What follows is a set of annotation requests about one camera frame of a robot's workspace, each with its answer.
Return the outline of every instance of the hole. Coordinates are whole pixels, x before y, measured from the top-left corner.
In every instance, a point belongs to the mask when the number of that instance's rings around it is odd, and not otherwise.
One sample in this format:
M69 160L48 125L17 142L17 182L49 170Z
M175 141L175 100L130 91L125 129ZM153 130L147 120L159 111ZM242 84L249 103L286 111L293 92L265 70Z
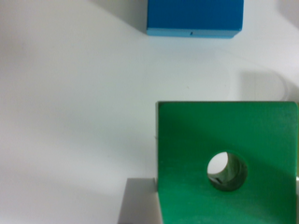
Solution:
M233 191L241 188L248 175L247 165L235 154L222 152L209 162L207 177L215 189Z

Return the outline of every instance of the blue wooden block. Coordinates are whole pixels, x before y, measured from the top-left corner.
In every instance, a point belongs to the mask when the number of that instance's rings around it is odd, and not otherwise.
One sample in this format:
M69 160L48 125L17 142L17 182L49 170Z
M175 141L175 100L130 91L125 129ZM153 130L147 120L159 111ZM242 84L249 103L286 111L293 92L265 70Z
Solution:
M149 0L148 35L232 38L242 30L244 0Z

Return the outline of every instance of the green wooden block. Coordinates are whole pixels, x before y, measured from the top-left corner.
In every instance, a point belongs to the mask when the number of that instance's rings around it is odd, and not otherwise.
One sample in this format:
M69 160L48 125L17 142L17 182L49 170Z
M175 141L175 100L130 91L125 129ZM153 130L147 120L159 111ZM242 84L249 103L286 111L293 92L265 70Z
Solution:
M159 103L164 224L295 224L297 137L291 102ZM226 168L207 175L221 152Z

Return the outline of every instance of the white background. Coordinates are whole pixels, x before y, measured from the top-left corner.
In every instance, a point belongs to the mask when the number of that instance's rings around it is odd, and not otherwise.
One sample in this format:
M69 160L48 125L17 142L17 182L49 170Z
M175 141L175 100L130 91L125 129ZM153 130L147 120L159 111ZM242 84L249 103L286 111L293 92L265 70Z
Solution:
M158 101L299 100L299 0L246 0L233 39L147 36L146 13L0 0L1 224L117 223L156 176Z

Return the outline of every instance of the white surface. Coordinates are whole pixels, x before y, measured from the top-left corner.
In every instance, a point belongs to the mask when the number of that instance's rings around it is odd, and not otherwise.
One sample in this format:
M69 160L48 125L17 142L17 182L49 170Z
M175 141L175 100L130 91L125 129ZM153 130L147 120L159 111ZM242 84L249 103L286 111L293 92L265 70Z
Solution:
M299 0L234 39L150 37L142 0L0 0L0 223L118 222L157 101L299 99Z
M228 162L227 152L222 152L217 154L212 158L212 160L208 163L207 173L209 175L215 175L223 171Z

